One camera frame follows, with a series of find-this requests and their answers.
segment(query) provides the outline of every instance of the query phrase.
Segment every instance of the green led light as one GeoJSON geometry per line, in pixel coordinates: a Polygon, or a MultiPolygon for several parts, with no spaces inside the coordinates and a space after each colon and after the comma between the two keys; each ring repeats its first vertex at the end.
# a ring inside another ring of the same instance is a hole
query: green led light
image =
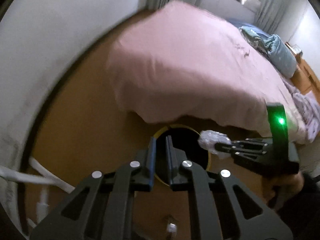
{"type": "Polygon", "coordinates": [[[284,119],[283,119],[283,118],[278,118],[278,122],[279,122],[280,124],[284,124],[284,119]]]}

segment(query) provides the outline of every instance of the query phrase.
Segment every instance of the wooden nightstand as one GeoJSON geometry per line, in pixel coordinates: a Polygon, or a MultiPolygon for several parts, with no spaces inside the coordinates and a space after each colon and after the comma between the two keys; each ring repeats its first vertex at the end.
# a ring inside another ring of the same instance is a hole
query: wooden nightstand
{"type": "Polygon", "coordinates": [[[303,95],[312,90],[318,103],[320,103],[320,81],[304,59],[301,59],[301,62],[297,65],[297,70],[291,81],[303,95]]]}

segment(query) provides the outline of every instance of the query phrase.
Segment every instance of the pink bedsheet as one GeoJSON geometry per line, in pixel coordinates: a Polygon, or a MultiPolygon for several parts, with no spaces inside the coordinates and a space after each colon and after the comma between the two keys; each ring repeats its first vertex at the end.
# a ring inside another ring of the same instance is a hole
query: pink bedsheet
{"type": "Polygon", "coordinates": [[[126,30],[107,69],[119,107],[145,122],[192,115],[270,136],[267,102],[284,105],[289,138],[306,127],[277,71],[227,21],[173,1],[126,30]]]}

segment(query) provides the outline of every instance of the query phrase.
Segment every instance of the white cable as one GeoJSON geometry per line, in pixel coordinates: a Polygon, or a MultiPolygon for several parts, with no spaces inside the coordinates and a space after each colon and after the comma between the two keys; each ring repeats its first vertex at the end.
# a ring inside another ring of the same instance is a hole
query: white cable
{"type": "Polygon", "coordinates": [[[37,203],[37,223],[39,224],[49,214],[49,187],[43,186],[40,193],[40,202],[37,203]]]}
{"type": "Polygon", "coordinates": [[[36,223],[34,223],[30,218],[27,218],[27,223],[32,228],[35,228],[37,226],[36,223]]]}
{"type": "Polygon", "coordinates": [[[46,178],[50,178],[55,181],[55,185],[62,190],[64,190],[67,193],[71,193],[75,187],[72,185],[66,183],[62,179],[55,176],[53,173],[48,171],[45,167],[43,167],[34,157],[29,158],[29,164],[32,168],[34,168],[36,171],[38,171],[42,176],[46,178]]]}
{"type": "Polygon", "coordinates": [[[21,173],[18,171],[11,170],[4,166],[0,166],[0,177],[13,182],[24,182],[44,185],[56,184],[56,181],[51,178],[44,178],[42,176],[21,173]]]}

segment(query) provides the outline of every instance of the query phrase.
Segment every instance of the human hand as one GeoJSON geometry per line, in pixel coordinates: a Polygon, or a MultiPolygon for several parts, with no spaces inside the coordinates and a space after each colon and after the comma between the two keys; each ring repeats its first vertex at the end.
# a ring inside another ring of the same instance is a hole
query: human hand
{"type": "Polygon", "coordinates": [[[298,194],[304,184],[304,177],[301,172],[292,175],[282,175],[272,179],[262,178],[262,194],[267,202],[276,196],[274,186],[287,186],[287,191],[291,197],[298,194]]]}

